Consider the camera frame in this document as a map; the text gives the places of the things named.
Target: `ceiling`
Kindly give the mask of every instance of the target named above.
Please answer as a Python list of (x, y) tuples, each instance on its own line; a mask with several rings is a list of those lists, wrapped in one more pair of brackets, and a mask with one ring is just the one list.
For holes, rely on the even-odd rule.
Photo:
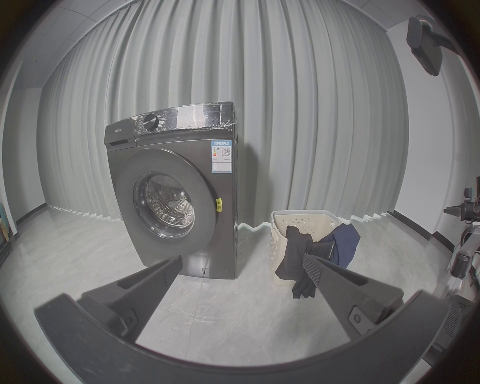
[(345, 0), (360, 8), (385, 29), (418, 14), (429, 15), (416, 0)]
[(57, 1), (32, 28), (17, 53), (15, 62), (23, 63), (15, 89), (43, 87), (61, 59), (83, 35), (130, 1)]
[[(59, 0), (32, 28), (15, 62), (23, 61), (15, 89), (43, 87), (73, 45), (109, 14), (136, 0)], [(343, 0), (388, 29), (426, 11), (416, 0)], [(0, 87), (6, 91), (9, 82)]]

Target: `front-load washing machine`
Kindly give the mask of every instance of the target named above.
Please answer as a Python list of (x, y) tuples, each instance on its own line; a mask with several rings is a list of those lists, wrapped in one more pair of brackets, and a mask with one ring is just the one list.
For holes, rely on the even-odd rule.
[(231, 102), (144, 113), (106, 127), (120, 214), (145, 266), (235, 278), (237, 142)]

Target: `laundry basket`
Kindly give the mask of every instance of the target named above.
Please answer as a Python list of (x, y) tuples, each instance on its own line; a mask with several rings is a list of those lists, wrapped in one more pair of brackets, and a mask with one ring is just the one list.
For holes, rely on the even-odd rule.
[(323, 239), (341, 224), (338, 217), (328, 211), (273, 211), (271, 218), (269, 267), (272, 279), (278, 285), (290, 285), (292, 280), (282, 280), (275, 271), (285, 257), (287, 226), (297, 227), (300, 233), (310, 233), (313, 241)]

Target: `marble tile floor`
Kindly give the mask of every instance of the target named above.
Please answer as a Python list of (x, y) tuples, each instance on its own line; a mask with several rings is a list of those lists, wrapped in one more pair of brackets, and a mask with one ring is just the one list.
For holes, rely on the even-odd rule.
[[(401, 287), (404, 300), (419, 289), (433, 292), (451, 256), (443, 245), (389, 215), (352, 224), (361, 240), (349, 269)], [(45, 365), (63, 383), (79, 383), (43, 335), (33, 309), (62, 292), (78, 299), (143, 265), (122, 222), (44, 209), (19, 231), (0, 268), (0, 297)], [(244, 366), (297, 360), (349, 341), (321, 294), (294, 300), (291, 287), (272, 282), (268, 226), (241, 226), (238, 241), (238, 278), (178, 276), (138, 344), (181, 359)], [(409, 377), (425, 370), (417, 367)]]

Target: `washing machine door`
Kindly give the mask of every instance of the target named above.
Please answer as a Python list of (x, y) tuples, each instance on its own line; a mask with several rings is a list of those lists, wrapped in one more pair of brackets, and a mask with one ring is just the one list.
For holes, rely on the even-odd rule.
[(116, 186), (123, 221), (144, 265), (204, 248), (216, 202), (198, 169), (182, 156), (147, 148), (128, 158)]

